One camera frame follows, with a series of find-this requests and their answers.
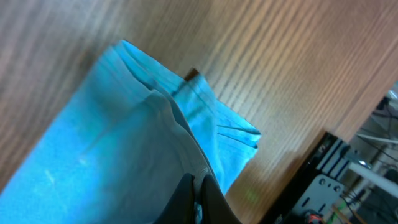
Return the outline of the light blue t-shirt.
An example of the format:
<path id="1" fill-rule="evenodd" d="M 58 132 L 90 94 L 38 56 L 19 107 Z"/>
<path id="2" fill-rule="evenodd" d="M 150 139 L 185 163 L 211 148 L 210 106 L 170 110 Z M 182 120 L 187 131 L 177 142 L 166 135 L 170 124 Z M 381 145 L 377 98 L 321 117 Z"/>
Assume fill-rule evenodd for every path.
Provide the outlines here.
<path id="1" fill-rule="evenodd" d="M 154 223 L 184 174 L 225 194 L 261 133 L 202 75 L 106 49 L 1 193 L 2 223 Z"/>

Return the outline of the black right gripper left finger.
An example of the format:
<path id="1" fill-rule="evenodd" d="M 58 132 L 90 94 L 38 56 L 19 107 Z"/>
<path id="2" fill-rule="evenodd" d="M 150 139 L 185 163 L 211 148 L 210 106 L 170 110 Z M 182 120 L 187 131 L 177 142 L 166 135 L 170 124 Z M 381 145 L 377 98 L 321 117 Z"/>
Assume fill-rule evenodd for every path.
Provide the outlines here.
<path id="1" fill-rule="evenodd" d="M 184 174 L 164 210 L 154 224 L 193 224 L 195 222 L 194 176 Z"/>

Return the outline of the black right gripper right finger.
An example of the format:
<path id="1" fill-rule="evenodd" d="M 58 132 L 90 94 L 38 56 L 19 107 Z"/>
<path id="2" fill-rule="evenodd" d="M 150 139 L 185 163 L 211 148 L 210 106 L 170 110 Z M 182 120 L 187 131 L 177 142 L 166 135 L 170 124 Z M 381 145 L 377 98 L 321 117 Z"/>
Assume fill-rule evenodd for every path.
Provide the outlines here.
<path id="1" fill-rule="evenodd" d="M 241 224 L 211 175 L 206 175 L 203 179 L 201 205 L 204 224 Z"/>

